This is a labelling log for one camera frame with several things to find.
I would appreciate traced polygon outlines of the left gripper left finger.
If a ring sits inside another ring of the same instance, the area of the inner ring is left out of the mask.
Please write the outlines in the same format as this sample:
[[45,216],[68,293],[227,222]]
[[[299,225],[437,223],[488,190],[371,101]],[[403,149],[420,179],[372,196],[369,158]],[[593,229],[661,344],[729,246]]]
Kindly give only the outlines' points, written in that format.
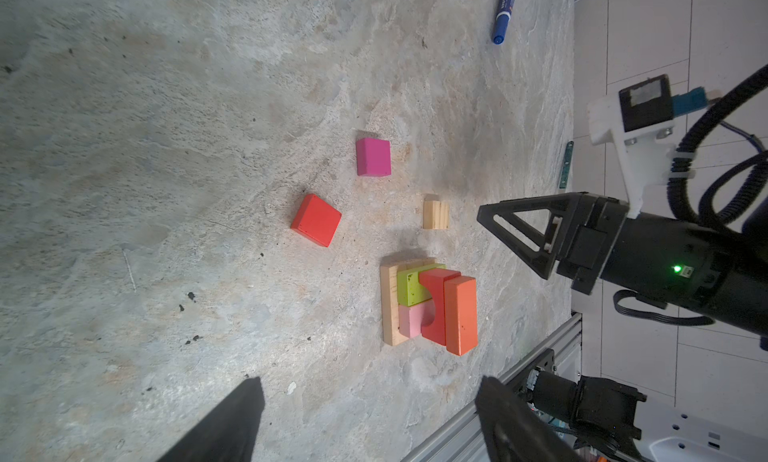
[[261,379],[245,379],[159,461],[249,462],[264,409]]

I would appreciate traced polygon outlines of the orange rectangular block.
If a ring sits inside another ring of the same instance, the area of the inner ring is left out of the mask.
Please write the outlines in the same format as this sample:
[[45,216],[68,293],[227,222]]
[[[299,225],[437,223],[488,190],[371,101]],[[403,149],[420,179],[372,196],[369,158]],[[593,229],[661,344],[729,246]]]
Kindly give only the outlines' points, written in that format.
[[459,276],[444,283],[446,349],[463,356],[478,345],[476,279]]

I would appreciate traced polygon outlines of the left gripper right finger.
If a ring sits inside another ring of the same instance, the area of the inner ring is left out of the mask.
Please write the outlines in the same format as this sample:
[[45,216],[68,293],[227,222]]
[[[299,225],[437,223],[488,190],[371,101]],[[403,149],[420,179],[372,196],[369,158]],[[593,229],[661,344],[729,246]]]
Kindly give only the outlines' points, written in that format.
[[582,461],[499,379],[482,377],[475,406],[491,461]]

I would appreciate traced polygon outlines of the natural wood block 31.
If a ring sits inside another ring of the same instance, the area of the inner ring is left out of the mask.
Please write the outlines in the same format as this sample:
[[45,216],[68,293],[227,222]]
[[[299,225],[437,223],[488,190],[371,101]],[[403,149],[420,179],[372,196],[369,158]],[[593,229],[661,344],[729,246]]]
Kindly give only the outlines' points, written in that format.
[[411,268],[434,264],[435,262],[435,258],[423,258],[386,263],[380,267],[382,338],[386,344],[397,346],[407,340],[399,332],[397,273]]

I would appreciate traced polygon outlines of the small ridged natural block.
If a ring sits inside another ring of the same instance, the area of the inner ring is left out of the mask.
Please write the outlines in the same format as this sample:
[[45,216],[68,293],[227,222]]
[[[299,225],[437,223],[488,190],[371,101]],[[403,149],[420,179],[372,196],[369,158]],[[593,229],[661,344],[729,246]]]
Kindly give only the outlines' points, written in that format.
[[423,204],[423,228],[447,230],[450,227],[450,206],[440,200],[425,200]]

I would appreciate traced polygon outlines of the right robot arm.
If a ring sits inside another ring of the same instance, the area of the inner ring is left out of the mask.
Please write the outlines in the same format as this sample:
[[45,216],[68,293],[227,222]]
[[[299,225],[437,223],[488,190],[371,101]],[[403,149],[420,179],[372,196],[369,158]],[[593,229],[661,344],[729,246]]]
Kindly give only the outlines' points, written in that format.
[[695,224],[640,214],[586,192],[483,205],[478,222],[539,277],[592,293],[598,280],[664,309],[694,312],[681,326],[723,322],[767,335],[767,263],[752,246]]

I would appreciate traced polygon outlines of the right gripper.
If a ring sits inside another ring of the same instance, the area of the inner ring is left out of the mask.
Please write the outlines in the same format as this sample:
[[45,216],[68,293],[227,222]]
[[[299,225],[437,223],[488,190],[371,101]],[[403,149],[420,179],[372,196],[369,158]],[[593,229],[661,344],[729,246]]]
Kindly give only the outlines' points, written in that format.
[[[544,231],[520,217],[532,212],[547,213]],[[477,222],[540,278],[551,276],[557,260],[571,289],[590,295],[628,212],[627,202],[581,192],[482,205]]]

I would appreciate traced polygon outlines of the red arch block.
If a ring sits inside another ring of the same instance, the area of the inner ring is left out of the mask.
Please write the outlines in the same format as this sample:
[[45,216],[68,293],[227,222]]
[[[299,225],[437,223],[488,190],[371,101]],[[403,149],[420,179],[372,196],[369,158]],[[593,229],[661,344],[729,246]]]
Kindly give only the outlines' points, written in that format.
[[439,345],[446,345],[445,288],[447,281],[458,278],[459,271],[434,268],[419,274],[419,283],[429,292],[433,308],[422,324],[422,336]]

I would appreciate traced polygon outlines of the pink rectangular block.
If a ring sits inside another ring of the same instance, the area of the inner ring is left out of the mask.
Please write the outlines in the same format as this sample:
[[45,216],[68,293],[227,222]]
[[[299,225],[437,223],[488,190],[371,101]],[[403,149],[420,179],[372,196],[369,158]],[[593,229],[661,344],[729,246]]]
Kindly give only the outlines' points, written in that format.
[[415,338],[422,334],[424,327],[430,326],[435,319],[436,308],[433,299],[413,306],[398,306],[398,331],[406,338]]

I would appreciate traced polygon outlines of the lime green rectangular block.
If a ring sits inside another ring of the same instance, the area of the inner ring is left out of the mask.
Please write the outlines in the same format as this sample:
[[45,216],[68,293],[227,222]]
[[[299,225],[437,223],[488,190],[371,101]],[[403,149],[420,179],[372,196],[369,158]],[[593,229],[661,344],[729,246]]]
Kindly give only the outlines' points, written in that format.
[[419,305],[431,298],[431,294],[419,282],[422,272],[433,269],[444,269],[444,264],[427,264],[408,268],[397,273],[397,299],[398,304],[404,307]]

